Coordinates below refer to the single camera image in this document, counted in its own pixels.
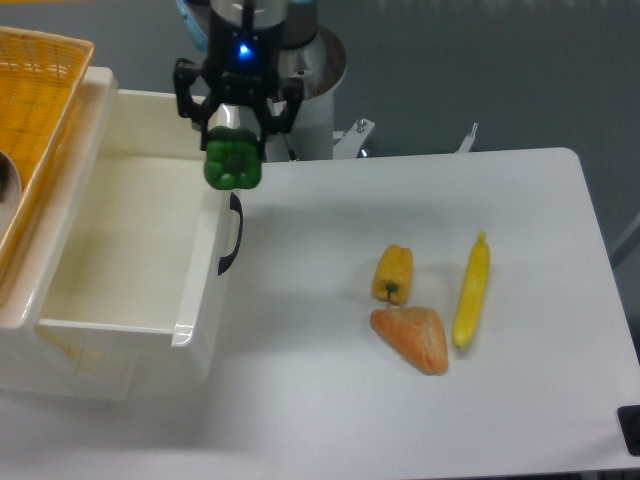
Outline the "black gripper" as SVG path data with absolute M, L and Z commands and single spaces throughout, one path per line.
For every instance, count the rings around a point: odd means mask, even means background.
M 288 134 L 304 100 L 301 78 L 281 79 L 277 72 L 286 1 L 212 1 L 210 3 L 208 51 L 204 66 L 178 58 L 173 70 L 177 112 L 200 133 L 200 150 L 210 141 L 209 120 L 221 103 L 254 106 L 260 127 L 258 153 L 266 158 L 271 135 Z M 191 93 L 202 79 L 209 88 L 201 103 Z M 268 101 L 281 94 L 284 106 L 271 113 Z

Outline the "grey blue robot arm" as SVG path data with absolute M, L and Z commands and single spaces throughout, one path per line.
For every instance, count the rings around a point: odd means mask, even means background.
M 205 59 L 177 60 L 178 114 L 201 141 L 223 105 L 254 115 L 260 157 L 276 161 L 329 157 L 332 119 L 323 106 L 327 44 L 314 1 L 180 1 L 178 10 Z

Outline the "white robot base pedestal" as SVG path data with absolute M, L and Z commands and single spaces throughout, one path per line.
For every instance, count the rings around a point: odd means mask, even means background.
M 270 137 L 268 162 L 328 160 L 333 157 L 334 95 L 346 71 L 346 51 L 340 39 L 320 26 L 315 38 L 298 50 L 283 50 L 279 74 L 304 83 L 301 103 L 292 130 Z

